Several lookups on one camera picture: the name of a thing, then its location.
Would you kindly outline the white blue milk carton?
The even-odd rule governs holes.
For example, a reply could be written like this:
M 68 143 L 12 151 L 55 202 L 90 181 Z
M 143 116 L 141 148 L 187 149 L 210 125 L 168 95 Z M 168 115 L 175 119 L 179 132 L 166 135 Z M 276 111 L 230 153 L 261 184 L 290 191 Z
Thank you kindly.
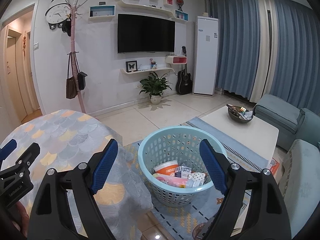
M 191 173 L 192 169 L 188 166 L 181 165 L 175 168 L 175 177 L 178 178 L 188 179 Z

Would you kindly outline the orange white paper cup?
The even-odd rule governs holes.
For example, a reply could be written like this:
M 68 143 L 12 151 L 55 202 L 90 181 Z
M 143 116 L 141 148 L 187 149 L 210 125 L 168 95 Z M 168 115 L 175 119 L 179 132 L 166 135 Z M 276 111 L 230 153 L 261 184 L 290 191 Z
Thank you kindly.
M 178 167 L 177 160 L 166 161 L 153 168 L 155 173 L 164 174 L 167 176 L 175 176 L 175 168 Z

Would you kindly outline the dark snack bowl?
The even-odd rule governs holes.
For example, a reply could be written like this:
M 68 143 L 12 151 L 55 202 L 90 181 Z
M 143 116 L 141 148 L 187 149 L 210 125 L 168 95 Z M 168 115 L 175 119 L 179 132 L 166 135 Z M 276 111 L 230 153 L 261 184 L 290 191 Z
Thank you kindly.
M 245 107 L 235 106 L 227 104 L 228 114 L 234 121 L 246 124 L 253 119 L 253 111 L 246 109 Z

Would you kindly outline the blue patterned rug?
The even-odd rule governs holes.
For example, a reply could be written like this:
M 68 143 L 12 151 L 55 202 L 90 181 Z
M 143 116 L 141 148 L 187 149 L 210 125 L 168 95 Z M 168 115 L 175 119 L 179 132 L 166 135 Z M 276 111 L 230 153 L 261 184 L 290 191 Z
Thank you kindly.
M 200 118 L 195 117 L 181 126 L 198 128 L 216 137 L 226 150 L 230 163 L 238 163 L 243 168 L 253 172 L 260 172 L 265 168 L 263 165 L 267 163 L 267 160 Z M 162 204 L 156 198 L 151 183 L 147 181 L 140 169 L 137 154 L 141 142 L 137 141 L 129 144 L 125 146 L 125 149 L 134 156 L 133 171 L 142 178 L 146 187 L 151 192 L 153 203 L 151 212 L 174 239 L 191 239 L 193 229 L 198 224 L 206 223 L 217 213 L 223 202 L 223 195 L 213 187 L 200 193 L 200 196 L 195 197 L 187 205 L 171 207 Z

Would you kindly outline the black hanging bag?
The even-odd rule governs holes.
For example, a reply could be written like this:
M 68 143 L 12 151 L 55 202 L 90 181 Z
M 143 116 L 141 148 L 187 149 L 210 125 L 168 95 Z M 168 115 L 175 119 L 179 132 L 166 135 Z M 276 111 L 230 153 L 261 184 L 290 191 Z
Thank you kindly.
M 79 90 L 84 90 L 86 87 L 86 77 L 87 74 L 84 72 L 78 72 L 78 88 Z

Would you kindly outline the black television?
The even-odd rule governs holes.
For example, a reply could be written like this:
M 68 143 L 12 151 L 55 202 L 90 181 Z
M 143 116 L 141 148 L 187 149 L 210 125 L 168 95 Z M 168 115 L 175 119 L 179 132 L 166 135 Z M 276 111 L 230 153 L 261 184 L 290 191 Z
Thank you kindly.
M 118 53 L 174 52 L 175 22 L 157 17 L 118 14 Z

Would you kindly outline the white tall air conditioner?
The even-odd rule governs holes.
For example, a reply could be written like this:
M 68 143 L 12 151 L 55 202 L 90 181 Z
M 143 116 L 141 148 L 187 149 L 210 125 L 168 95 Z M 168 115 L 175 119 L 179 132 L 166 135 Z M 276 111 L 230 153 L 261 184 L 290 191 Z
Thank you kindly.
M 195 27 L 194 94 L 214 94 L 218 52 L 219 20 L 199 16 Z

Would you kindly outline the blue curtains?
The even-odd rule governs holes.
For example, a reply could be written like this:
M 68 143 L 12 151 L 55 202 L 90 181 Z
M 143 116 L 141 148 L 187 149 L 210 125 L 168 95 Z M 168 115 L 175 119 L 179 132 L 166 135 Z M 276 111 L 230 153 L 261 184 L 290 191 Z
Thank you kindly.
M 219 20 L 216 86 L 259 101 L 271 94 L 319 113 L 319 18 L 291 0 L 205 0 Z

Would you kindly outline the blue box shelf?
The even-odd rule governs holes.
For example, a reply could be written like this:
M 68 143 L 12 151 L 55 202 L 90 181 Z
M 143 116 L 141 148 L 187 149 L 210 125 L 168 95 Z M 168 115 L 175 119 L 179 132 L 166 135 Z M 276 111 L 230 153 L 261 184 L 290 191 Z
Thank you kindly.
M 89 20 L 114 17 L 116 15 L 115 5 L 97 5 L 89 9 Z

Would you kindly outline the pink coat rack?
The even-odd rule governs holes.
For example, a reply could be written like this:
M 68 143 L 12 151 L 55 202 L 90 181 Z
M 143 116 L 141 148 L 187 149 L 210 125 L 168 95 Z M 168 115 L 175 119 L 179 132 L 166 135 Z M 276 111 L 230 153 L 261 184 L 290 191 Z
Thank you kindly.
M 86 113 L 84 101 L 81 95 L 81 90 L 79 89 L 79 82 L 78 82 L 78 64 L 77 64 L 77 58 L 76 58 L 76 49 L 75 49 L 75 23 L 76 23 L 76 17 L 81 16 L 81 13 L 77 13 L 77 10 L 83 6 L 88 0 L 85 0 L 81 4 L 79 4 L 79 0 L 73 0 L 72 4 L 68 4 L 69 8 L 71 10 L 71 52 L 69 53 L 71 58 L 71 67 L 74 77 L 74 83 L 75 88 L 77 92 L 77 98 L 79 100 L 79 105 L 82 113 Z

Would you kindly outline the white wall shelf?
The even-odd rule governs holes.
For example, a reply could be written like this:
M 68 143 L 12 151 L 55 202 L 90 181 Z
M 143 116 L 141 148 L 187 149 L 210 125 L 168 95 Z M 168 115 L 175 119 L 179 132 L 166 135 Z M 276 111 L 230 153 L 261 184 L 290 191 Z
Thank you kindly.
M 156 69 L 139 69 L 137 71 L 134 72 L 127 72 L 125 69 L 121 69 L 120 72 L 126 75 L 133 75 L 133 74 L 142 74 L 142 73 L 150 73 L 150 72 L 160 72 L 160 71 L 174 71 L 173 68 L 168 68 L 168 67 L 164 67 L 164 68 L 156 68 Z

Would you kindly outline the butterfly picture frame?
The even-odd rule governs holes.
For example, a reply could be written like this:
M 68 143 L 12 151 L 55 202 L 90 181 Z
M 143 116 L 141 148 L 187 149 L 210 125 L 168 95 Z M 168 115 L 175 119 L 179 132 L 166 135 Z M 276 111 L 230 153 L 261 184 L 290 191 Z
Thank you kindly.
M 126 61 L 125 64 L 127 73 L 138 71 L 137 61 Z

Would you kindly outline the white red wall box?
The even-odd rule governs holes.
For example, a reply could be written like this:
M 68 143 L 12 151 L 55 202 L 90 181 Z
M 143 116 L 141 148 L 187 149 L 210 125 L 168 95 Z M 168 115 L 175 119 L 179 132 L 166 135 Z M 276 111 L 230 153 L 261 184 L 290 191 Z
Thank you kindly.
M 167 64 L 187 64 L 188 59 L 186 56 L 181 55 L 168 55 L 165 57 Z

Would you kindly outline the white wall clock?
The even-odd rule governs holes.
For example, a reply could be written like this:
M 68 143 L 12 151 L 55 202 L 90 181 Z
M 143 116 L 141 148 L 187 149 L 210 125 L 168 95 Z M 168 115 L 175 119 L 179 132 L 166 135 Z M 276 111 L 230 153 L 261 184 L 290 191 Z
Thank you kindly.
M 52 0 L 45 13 L 46 21 L 50 30 L 61 28 L 62 23 L 70 18 L 71 6 L 68 0 Z

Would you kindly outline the upper curved wall shelf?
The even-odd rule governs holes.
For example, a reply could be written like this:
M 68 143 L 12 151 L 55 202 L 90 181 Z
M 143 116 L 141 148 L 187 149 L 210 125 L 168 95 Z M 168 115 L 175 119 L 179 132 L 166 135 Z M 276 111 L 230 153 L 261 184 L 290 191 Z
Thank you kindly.
M 161 8 L 157 8 L 157 7 L 152 7 L 152 6 L 149 6 L 149 5 L 126 3 L 123 0 L 118 1 L 118 5 L 120 7 L 122 7 L 122 8 L 148 10 L 148 11 L 157 12 L 158 14 L 165 14 L 166 16 L 168 16 L 168 18 L 175 17 L 175 14 L 172 11 L 161 9 Z

